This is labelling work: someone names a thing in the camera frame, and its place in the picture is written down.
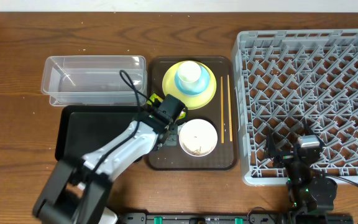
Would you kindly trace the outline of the white bowl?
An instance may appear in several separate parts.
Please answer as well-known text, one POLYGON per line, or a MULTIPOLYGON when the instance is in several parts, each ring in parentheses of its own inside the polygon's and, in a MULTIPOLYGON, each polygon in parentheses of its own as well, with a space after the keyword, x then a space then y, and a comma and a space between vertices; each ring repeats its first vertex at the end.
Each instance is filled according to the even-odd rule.
POLYGON ((181 125, 178 131, 180 147, 193 157, 212 153, 218 144, 216 128, 207 120, 192 119, 181 125))

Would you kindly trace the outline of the green pandan cake wrapper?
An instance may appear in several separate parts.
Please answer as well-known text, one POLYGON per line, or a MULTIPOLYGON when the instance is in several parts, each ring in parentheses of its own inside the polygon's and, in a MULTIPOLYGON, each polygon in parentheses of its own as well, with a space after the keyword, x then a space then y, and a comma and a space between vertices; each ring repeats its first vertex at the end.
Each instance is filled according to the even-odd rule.
MULTIPOLYGON (((163 101, 164 101, 164 99, 162 97, 158 96, 156 93, 153 93, 150 96, 147 104, 155 106, 155 107, 160 107, 160 105, 163 103, 163 101)), ((180 114, 177 116, 177 120, 184 119, 186 117, 187 111, 188 111, 188 108, 185 105, 183 105, 183 108, 180 111, 180 114)))

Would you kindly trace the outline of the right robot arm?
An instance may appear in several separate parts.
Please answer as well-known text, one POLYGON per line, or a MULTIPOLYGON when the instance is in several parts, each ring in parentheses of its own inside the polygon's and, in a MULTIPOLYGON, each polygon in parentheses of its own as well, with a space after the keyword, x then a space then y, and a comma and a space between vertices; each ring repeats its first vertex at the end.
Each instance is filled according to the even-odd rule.
POLYGON ((330 216, 334 208, 337 183, 323 174, 313 175, 311 165, 320 158, 325 143, 303 122, 304 136, 292 144, 290 150, 280 149, 271 131, 267 135, 265 157, 273 166, 285 168, 287 188, 293 208, 277 217, 278 223, 335 223, 330 216))

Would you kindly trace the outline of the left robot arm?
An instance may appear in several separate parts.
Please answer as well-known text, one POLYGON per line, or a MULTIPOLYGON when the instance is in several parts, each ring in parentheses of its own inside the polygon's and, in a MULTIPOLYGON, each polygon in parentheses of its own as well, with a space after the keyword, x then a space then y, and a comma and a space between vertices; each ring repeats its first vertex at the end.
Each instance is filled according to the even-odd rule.
POLYGON ((115 179, 162 144, 185 109, 163 102, 139 111, 121 134, 101 148, 58 161, 35 202, 33 216, 43 223, 99 223, 115 179))

